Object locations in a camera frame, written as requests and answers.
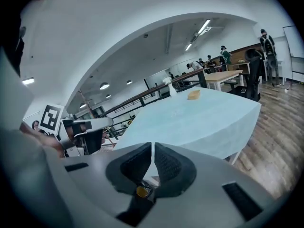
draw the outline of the wooden handrail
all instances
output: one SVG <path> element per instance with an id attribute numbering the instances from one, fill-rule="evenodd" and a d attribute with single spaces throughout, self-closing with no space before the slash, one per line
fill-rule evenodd
<path id="1" fill-rule="evenodd" d="M 204 73 L 204 69 L 203 69 L 203 68 L 201 68 L 201 69 L 199 69 L 199 70 L 195 70 L 195 71 L 189 72 L 189 73 L 184 74 L 184 75 L 181 75 L 181 76 L 179 76 L 178 78 L 174 78 L 174 79 L 172 80 L 172 83 L 179 82 L 179 81 L 181 81 L 181 80 L 184 80 L 184 79 L 186 79 L 186 78 L 193 77 L 193 76 L 198 75 L 198 74 L 200 74 L 200 73 Z M 140 94 L 138 94 L 138 95 L 136 95 L 136 96 L 134 96 L 134 97 L 132 97 L 132 98 L 130 98 L 130 99 L 128 99 L 128 100 L 122 102 L 122 103 L 120 103 L 119 105 L 117 105 L 117 106 L 111 108 L 110 110 L 104 112 L 103 114 L 100 115 L 100 117 L 102 117 L 102 116 L 104 116 L 104 115 L 107 115 L 107 114 L 113 112 L 114 110 L 117 110 L 118 108 L 121 108 L 122 106 L 124 106 L 124 105 L 126 105 L 126 104 L 129 104 L 129 103 L 132 102 L 132 101 L 138 100 L 139 98 L 141 98 L 141 97 L 143 97 L 143 96 L 145 96 L 145 95 L 148 95 L 148 94 L 151 94 L 151 93 L 153 93 L 153 92 L 156 92 L 156 91 L 158 91 L 158 90 L 160 90 L 160 89 L 163 89 L 164 87 L 167 87 L 167 85 L 161 84 L 161 85 L 158 85 L 158 86 L 156 86 L 156 87 L 154 87 L 154 88 L 148 89 L 148 90 L 146 90 L 146 91 L 144 91 L 144 92 L 142 92 L 142 93 L 140 93 Z"/>

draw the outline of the ceiling beam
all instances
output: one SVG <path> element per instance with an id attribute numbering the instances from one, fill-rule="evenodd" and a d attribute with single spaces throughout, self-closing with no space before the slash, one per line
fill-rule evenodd
<path id="1" fill-rule="evenodd" d="M 165 54 L 169 54 L 172 29 L 173 29 L 173 24 L 167 25 L 167 36 L 166 36 L 166 41 L 165 41 L 165 43 L 166 43 Z"/>

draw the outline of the white arched ceiling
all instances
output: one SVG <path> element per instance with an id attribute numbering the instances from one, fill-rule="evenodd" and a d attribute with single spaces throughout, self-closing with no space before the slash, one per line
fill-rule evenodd
<path id="1" fill-rule="evenodd" d="M 47 0 L 22 15 L 27 26 L 21 77 L 35 99 L 26 115 L 46 103 L 67 105 L 88 76 L 112 53 L 146 31 L 212 15 L 256 21 L 241 0 Z"/>

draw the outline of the black vent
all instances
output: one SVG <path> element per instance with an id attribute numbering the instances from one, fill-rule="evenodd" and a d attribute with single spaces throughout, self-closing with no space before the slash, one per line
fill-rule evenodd
<path id="1" fill-rule="evenodd" d="M 196 38 L 197 38 L 197 36 L 193 36 L 190 42 L 191 43 L 194 42 L 196 40 Z"/>
<path id="2" fill-rule="evenodd" d="M 82 163 L 78 163 L 78 164 L 74 164 L 74 165 L 67 165 L 67 166 L 65 166 L 65 169 L 67 172 L 70 172 L 70 171 L 76 171 L 76 170 L 82 169 L 87 166 L 89 166 L 87 163 L 82 162 Z"/>
<path id="3" fill-rule="evenodd" d="M 223 185 L 223 189 L 231 198 L 246 221 L 262 212 L 262 209 L 240 188 L 237 183 Z"/>

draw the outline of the wooden table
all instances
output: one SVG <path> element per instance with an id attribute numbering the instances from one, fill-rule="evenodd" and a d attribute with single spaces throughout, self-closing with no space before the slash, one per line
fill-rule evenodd
<path id="1" fill-rule="evenodd" d="M 244 70 L 244 73 L 250 74 L 249 62 L 245 63 L 235 63 L 235 64 L 227 64 L 227 71 L 229 71 L 228 66 L 238 66 L 239 69 Z"/>
<path id="2" fill-rule="evenodd" d="M 210 83 L 214 84 L 216 89 L 222 91 L 220 88 L 220 83 L 227 81 L 229 79 L 240 76 L 241 85 L 244 86 L 243 75 L 240 75 L 243 70 L 234 70 L 234 71 L 226 71 L 226 72 L 217 72 L 212 74 L 205 75 L 205 79 L 207 82 L 207 86 L 210 89 Z"/>

